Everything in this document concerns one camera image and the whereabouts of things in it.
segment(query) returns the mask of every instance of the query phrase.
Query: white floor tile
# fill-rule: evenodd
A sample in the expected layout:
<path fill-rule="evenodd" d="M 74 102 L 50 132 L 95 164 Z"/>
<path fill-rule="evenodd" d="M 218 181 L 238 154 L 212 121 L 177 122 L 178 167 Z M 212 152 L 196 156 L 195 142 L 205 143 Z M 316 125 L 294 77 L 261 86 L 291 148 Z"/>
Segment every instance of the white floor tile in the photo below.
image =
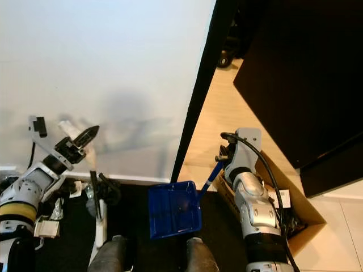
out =
<path fill-rule="evenodd" d="M 363 202 L 341 202 L 345 219 L 353 239 L 361 266 L 363 266 Z"/>
<path fill-rule="evenodd" d="M 327 225 L 295 261 L 301 270 L 362 271 L 339 202 L 311 200 L 327 221 Z"/>

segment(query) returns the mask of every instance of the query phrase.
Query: black cabinet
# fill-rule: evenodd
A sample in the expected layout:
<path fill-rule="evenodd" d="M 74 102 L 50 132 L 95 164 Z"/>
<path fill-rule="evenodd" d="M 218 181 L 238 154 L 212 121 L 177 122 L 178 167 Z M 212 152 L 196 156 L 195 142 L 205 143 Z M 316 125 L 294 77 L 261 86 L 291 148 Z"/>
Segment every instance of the black cabinet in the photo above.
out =
<path fill-rule="evenodd" d="M 307 196 L 363 177 L 363 2 L 271 0 L 234 84 Z"/>

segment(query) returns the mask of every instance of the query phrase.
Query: blue handle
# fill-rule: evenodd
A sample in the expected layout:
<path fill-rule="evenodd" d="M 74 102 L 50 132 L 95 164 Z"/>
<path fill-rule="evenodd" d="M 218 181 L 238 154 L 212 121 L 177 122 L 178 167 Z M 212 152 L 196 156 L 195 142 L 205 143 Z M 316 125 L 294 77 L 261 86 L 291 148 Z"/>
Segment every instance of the blue handle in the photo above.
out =
<path fill-rule="evenodd" d="M 200 190 L 198 194 L 198 201 L 200 198 L 205 194 L 205 192 L 208 190 L 208 187 L 211 185 L 212 181 L 217 177 L 221 169 L 223 168 L 223 162 L 219 161 L 217 165 L 214 167 L 212 173 L 208 177 L 206 183 L 203 185 L 203 188 Z"/>

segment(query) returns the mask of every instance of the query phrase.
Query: cable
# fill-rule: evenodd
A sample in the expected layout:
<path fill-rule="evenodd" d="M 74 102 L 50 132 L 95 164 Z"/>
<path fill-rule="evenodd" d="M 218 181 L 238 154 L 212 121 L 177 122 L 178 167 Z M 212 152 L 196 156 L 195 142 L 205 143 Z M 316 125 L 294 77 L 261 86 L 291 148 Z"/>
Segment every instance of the cable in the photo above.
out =
<path fill-rule="evenodd" d="M 275 179 L 275 176 L 273 175 L 272 171 L 271 171 L 271 168 L 270 166 L 268 165 L 266 159 L 264 158 L 264 156 L 261 154 L 260 151 L 258 151 L 256 149 L 256 147 L 254 147 L 250 142 L 248 142 L 247 140 L 237 136 L 236 134 L 234 133 L 228 133 L 228 132 L 223 132 L 221 133 L 221 137 L 223 139 L 228 139 L 228 138 L 234 138 L 242 143 L 244 143 L 246 146 L 248 146 L 258 157 L 259 159 L 261 160 L 261 162 L 263 163 L 263 165 L 265 166 L 267 172 L 268 172 L 268 175 L 270 176 L 270 179 L 272 181 L 272 184 L 273 184 L 273 187 L 275 188 L 275 192 L 276 192 L 276 196 L 277 196 L 277 202 L 278 202 L 278 206 L 281 207 L 280 208 L 280 216 L 278 216 L 278 213 L 276 212 L 276 209 L 275 209 L 275 206 L 272 204 L 274 210 L 275 210 L 275 213 L 277 215 L 277 218 L 278 218 L 278 221 L 280 223 L 280 227 L 281 227 L 281 235 L 285 238 L 285 250 L 286 250 L 286 255 L 288 256 L 288 259 L 290 260 L 290 263 L 294 269 L 295 272 L 300 272 L 299 268 L 297 267 L 296 263 L 295 263 L 295 260 L 293 258 L 293 255 L 290 251 L 290 248 L 289 248 L 289 244 L 288 244 L 288 239 L 286 237 L 286 225 L 282 219 L 282 199 L 281 199 L 281 194 L 280 194 L 280 191 L 278 189 L 278 186 L 277 186 L 277 182 L 276 182 L 276 179 Z"/>
<path fill-rule="evenodd" d="M 260 151 L 258 151 L 256 149 L 256 147 L 254 147 L 252 144 L 250 144 L 247 140 L 237 136 L 236 134 L 234 133 L 228 133 L 228 132 L 223 132 L 221 133 L 221 137 L 223 139 L 228 139 L 228 137 L 232 137 L 242 143 L 244 143 L 246 146 L 248 146 L 258 157 L 259 159 L 261 160 L 261 162 L 263 163 L 263 165 L 265 166 L 267 172 L 268 172 L 268 175 L 270 176 L 270 179 L 272 181 L 272 184 L 273 184 L 273 187 L 275 188 L 275 192 L 276 192 L 276 196 L 277 196 L 277 202 L 278 202 L 278 206 L 281 207 L 280 208 L 280 220 L 281 222 L 283 222 L 283 217 L 282 217 L 282 198 L 281 198 L 281 194 L 280 194 L 280 191 L 278 190 L 278 186 L 277 186 L 277 182 L 276 182 L 276 179 L 275 179 L 275 176 L 273 175 L 266 159 L 264 158 L 264 156 L 261 154 Z"/>
<path fill-rule="evenodd" d="M 30 168 L 30 166 L 32 166 L 33 164 L 33 160 L 34 160 L 34 153 L 35 153 L 35 142 L 33 142 L 32 144 L 32 152 L 30 154 L 30 160 L 29 160 L 29 164 L 28 164 L 28 169 Z"/>
<path fill-rule="evenodd" d="M 268 197 L 268 201 L 271 203 L 271 205 L 272 205 L 272 207 L 273 207 L 273 210 L 275 211 L 277 221 L 278 221 L 278 223 L 279 223 L 279 224 L 280 224 L 280 226 L 281 226 L 281 219 L 280 219 L 280 216 L 279 216 L 279 214 L 278 214 L 278 212 L 277 212 L 277 210 L 276 210 L 275 204 L 273 203 L 273 198 Z"/>

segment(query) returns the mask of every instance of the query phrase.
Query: blue dustpan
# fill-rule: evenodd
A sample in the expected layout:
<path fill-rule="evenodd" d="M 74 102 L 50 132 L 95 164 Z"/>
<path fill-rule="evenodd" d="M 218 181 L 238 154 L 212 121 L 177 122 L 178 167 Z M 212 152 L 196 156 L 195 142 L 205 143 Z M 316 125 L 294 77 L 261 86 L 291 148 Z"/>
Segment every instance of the blue dustpan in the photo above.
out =
<path fill-rule="evenodd" d="M 201 229 L 202 218 L 199 199 L 221 168 L 222 163 L 218 163 L 199 194 L 193 181 L 150 187 L 149 223 L 152 240 Z"/>

